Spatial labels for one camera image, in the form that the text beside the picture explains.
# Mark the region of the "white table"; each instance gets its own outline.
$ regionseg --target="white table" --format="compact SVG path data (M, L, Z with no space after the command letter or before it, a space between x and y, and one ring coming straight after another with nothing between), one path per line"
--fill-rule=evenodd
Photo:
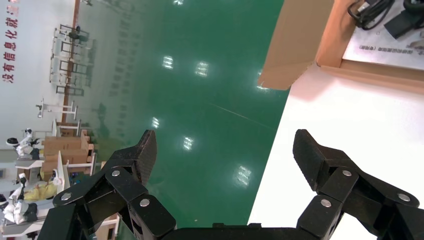
M249 223L296 227L316 195L293 154L297 129L343 150L363 171L424 206L424 95L336 78L312 66L291 88ZM375 240L345 214L332 240Z

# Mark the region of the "black cable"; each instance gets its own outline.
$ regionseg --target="black cable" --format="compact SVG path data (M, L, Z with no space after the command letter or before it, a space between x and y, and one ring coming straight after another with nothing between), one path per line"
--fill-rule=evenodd
M384 20L384 18L387 16L390 9L392 8L393 4L395 3L395 0L379 0L378 2L373 3L372 5L370 4L370 6L366 7L363 11L360 11L355 14L352 12L352 7L357 5L358 3L360 3L360 0L356 0L356 2L352 3L347 8L347 13L349 13L349 15L353 19L355 19L356 26L363 30L371 30ZM380 19L374 25L368 26L380 14L382 14Z
M424 13L424 3L412 3L411 0L404 0L403 7L410 13L414 14L423 14Z

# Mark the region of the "humanoid robot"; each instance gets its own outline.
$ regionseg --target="humanoid robot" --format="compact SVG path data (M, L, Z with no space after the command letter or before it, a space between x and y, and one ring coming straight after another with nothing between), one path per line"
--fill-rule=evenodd
M40 150L34 148L38 144L38 138L34 139L31 128L25 129L26 137L22 141L18 141L15 137L6 140L6 144L12 146L20 159L40 160Z

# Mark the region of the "black charger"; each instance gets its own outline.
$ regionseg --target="black charger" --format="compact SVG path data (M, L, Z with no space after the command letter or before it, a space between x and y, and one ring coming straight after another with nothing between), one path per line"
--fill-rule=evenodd
M420 29L424 23L424 3L412 3L412 0L403 1L403 10L384 27L392 37L398 39L413 29Z

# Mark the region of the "yellow cloth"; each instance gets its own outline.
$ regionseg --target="yellow cloth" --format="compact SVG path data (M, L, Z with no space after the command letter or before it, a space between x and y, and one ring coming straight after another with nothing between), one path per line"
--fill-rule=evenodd
M36 202L55 196L57 191L58 186L49 181L46 184L37 184L32 190L26 191L23 196L25 201Z

